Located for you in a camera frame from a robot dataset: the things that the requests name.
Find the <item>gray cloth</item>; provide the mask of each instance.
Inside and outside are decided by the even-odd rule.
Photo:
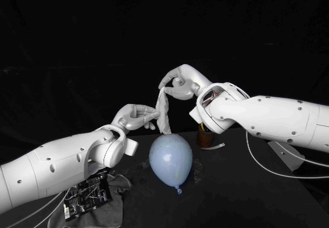
[[[113,200],[71,221],[66,221],[64,207],[58,207],[48,221],[48,228],[118,228],[123,224],[123,199],[120,193],[131,190],[133,184],[123,176],[109,174],[109,187]]]

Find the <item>black backdrop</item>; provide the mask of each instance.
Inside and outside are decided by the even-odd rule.
[[[155,106],[185,63],[250,96],[329,105],[327,12],[320,0],[2,2],[0,163],[110,124],[126,104]],[[197,130],[195,99],[169,97],[175,133]]]

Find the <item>light blue balloon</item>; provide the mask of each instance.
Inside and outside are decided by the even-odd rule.
[[[164,134],[151,146],[151,167],[167,185],[180,189],[193,167],[193,149],[178,134]]]

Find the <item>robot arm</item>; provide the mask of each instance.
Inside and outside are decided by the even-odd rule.
[[[145,105],[128,104],[113,123],[96,131],[55,140],[0,166],[0,214],[21,204],[53,196],[115,167],[125,154],[135,156],[138,142],[126,134],[159,112]]]
[[[211,83],[190,65],[168,73],[159,89],[174,77],[181,84],[165,91],[181,100],[191,99],[191,94],[198,96],[191,116],[213,132],[221,134],[237,122],[256,137],[329,152],[329,106],[281,97],[250,97],[234,84]]]

